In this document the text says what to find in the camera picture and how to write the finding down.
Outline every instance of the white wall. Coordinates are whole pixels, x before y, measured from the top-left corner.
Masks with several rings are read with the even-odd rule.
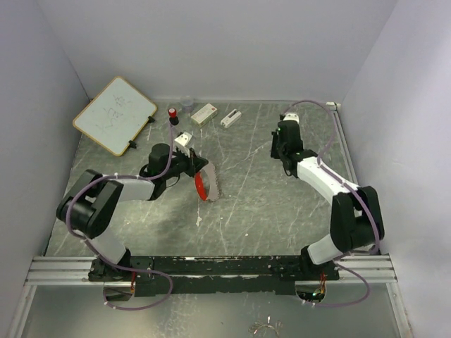
[[[38,0],[90,97],[341,102],[396,0]]]
[[[450,13],[449,0],[401,0],[342,106],[416,337],[451,335]]]
[[[37,3],[0,1],[0,337],[49,238],[86,103]]]

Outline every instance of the wire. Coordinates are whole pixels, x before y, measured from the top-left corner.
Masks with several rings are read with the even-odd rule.
[[[333,113],[330,111],[330,109],[324,105],[321,104],[317,101],[313,101],[313,100],[301,100],[301,101],[297,101],[294,102],[293,104],[291,104],[290,106],[288,106],[288,108],[286,108],[283,112],[282,115],[285,115],[291,108],[293,108],[294,106],[298,105],[298,104],[304,104],[304,103],[308,103],[308,104],[314,104],[316,106],[321,107],[325,112],[327,112],[327,114],[329,115],[330,119],[332,120],[332,124],[333,124],[333,131],[332,131],[332,135],[330,136],[328,142],[326,143],[326,145],[318,152],[318,157],[316,159],[316,162],[318,163],[318,167],[320,167],[326,174],[328,174],[329,176],[331,176],[335,181],[337,181],[339,184],[341,184],[342,186],[344,186],[347,190],[350,191],[350,193],[355,197],[355,199],[359,202],[359,204],[362,206],[363,211],[365,212],[366,216],[369,219],[369,222],[371,224],[371,228],[373,229],[373,233],[374,233],[374,243],[375,245],[373,246],[373,248],[371,248],[371,250],[369,251],[351,251],[349,253],[344,253],[341,256],[336,257],[335,259],[341,259],[343,257],[346,257],[354,252],[367,252],[368,254],[377,254],[379,251],[379,246],[380,246],[380,238],[379,238],[379,231],[376,225],[376,221],[373,218],[373,215],[371,214],[370,210],[368,209],[368,207],[366,206],[365,202],[363,201],[363,199],[358,195],[358,193],[356,193],[353,188],[351,188],[348,183],[343,182],[341,180],[340,177],[338,177],[334,172],[332,172],[331,170],[327,169],[326,166],[323,165],[323,155],[332,147],[333,142],[335,141],[335,138],[337,136],[337,131],[335,129],[335,118],[333,117]],[[353,270],[350,270],[349,268],[345,268],[344,266],[340,265],[339,263],[335,262],[335,265],[338,266],[339,268],[348,271],[349,273],[352,273],[354,276],[356,276],[357,278],[359,278],[366,286],[366,293],[365,295],[363,295],[362,298],[357,299],[356,301],[350,301],[347,303],[332,303],[332,304],[324,304],[324,303],[320,303],[320,304],[315,304],[312,303],[310,301],[305,301],[303,300],[302,303],[304,304],[305,302],[310,303],[312,306],[317,306],[317,307],[322,307],[322,308],[340,308],[340,307],[344,307],[344,306],[351,306],[351,305],[355,305],[358,303],[363,302],[364,300],[366,300],[369,297],[369,294],[371,293],[371,288],[368,284],[368,282],[358,273],[356,273]]]
[[[171,184],[171,185],[168,185],[166,188],[168,189],[168,188],[171,188],[171,187],[173,187],[174,185],[176,185],[177,183],[178,183],[178,181],[180,181],[180,174],[178,174],[178,176],[177,176],[177,180],[173,183],[173,184]]]
[[[170,122],[168,122],[168,126],[169,126],[169,153],[172,153],[173,150],[173,127],[171,125]],[[104,304],[109,306],[110,308],[113,309],[117,309],[117,310],[124,310],[124,311],[140,311],[140,310],[145,310],[147,308],[153,308],[154,306],[159,305],[160,303],[163,303],[166,299],[169,298],[169,296],[172,293],[172,289],[173,289],[173,281],[171,279],[171,276],[169,276],[166,273],[163,273],[161,271],[157,271],[157,270],[142,270],[142,269],[135,269],[135,268],[128,268],[125,266],[121,266],[121,265],[117,265],[113,262],[111,262],[109,259],[107,259],[106,257],[103,257],[93,246],[92,244],[88,241],[88,238],[86,238],[86,236],[84,235],[80,235],[77,234],[73,228],[72,225],[70,223],[70,214],[72,213],[73,207],[74,205],[77,203],[78,199],[80,197],[82,197],[89,189],[91,189],[93,186],[95,186],[96,184],[104,181],[104,180],[144,180],[144,181],[152,181],[152,180],[156,180],[160,177],[163,177],[169,170],[170,166],[171,166],[171,161],[172,161],[172,156],[168,157],[168,162],[166,164],[166,167],[164,168],[164,170],[159,173],[158,175],[155,175],[153,177],[142,177],[139,175],[105,175],[102,176],[100,178],[98,178],[97,180],[92,181],[91,183],[89,183],[86,187],[84,187],[83,189],[81,189],[72,199],[72,201],[70,201],[69,203],[69,207],[68,210],[66,212],[66,227],[69,231],[69,233],[77,238],[80,238],[83,240],[83,242],[86,244],[86,246],[98,257],[100,258],[103,262],[105,262],[106,264],[110,265],[113,268],[116,268],[118,270],[124,270],[124,271],[130,271],[130,272],[135,272],[135,273],[147,273],[147,274],[155,274],[155,275],[160,275],[165,277],[168,281],[169,281],[169,290],[168,292],[164,295],[164,297],[162,299],[160,299],[159,301],[155,301],[152,304],[149,304],[147,306],[140,306],[137,308],[126,308],[123,306],[114,306],[113,304],[111,304],[107,299],[106,299],[106,293],[104,291],[103,295],[104,295]]]

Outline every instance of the black mounting bar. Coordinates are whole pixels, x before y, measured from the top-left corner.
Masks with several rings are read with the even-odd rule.
[[[133,268],[164,271],[173,280],[173,294],[213,294],[216,292],[275,292],[295,295],[295,282],[338,280],[332,262],[310,265],[302,256],[133,256]],[[94,260],[89,280],[92,282],[129,281],[131,273],[122,275],[100,260]],[[168,291],[165,277],[137,274],[135,296],[154,296]]]

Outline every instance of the scratched surface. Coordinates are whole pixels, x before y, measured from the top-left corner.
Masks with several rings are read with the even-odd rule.
[[[282,163],[269,156],[271,131],[287,104],[215,104],[218,115],[201,130],[179,114],[179,131],[191,132],[196,152],[216,166],[221,197],[200,201],[193,179],[183,175],[156,201],[129,201],[118,205],[110,226],[134,255],[215,256],[298,254],[300,249],[328,233],[330,207],[309,185],[287,177]],[[135,139],[138,149],[121,157],[83,137],[68,187],[88,168],[101,173],[137,174],[155,143],[168,141],[167,108],[157,103],[156,122]],[[220,121],[234,108],[242,117],[229,129]],[[313,105],[293,109],[299,114],[304,146],[318,151],[328,141],[333,124]],[[339,141],[324,161],[349,179]],[[66,226],[56,221],[48,256],[91,256]]]
[[[114,311],[104,306],[100,287],[38,287],[23,338],[276,338],[249,328],[256,322],[282,324],[280,338],[399,337],[384,284],[373,284],[369,298],[341,309],[301,306],[294,296],[273,293],[174,294],[145,311]],[[331,284],[326,301],[358,299],[362,284]],[[132,299],[143,306],[156,299]]]

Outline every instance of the gray marble surface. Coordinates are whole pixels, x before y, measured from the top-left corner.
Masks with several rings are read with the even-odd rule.
[[[156,201],[130,201],[118,205],[111,229],[134,255],[216,256],[298,254],[300,249],[328,233],[330,206],[309,185],[283,172],[282,163],[270,156],[271,131],[287,103],[212,103],[218,115],[202,129],[179,114],[179,131],[195,137],[197,153],[216,166],[221,197],[204,202],[192,178],[183,175]],[[68,187],[88,168],[101,173],[137,174],[147,162],[153,144],[168,142],[167,108],[157,103],[156,122],[135,140],[138,149],[115,157],[82,137]],[[220,121],[232,109],[242,117],[229,129]],[[333,132],[333,124],[320,108],[303,104],[299,114],[304,146],[318,151]],[[340,142],[324,161],[343,177],[347,174]],[[55,222],[48,256],[91,256],[66,226]]]

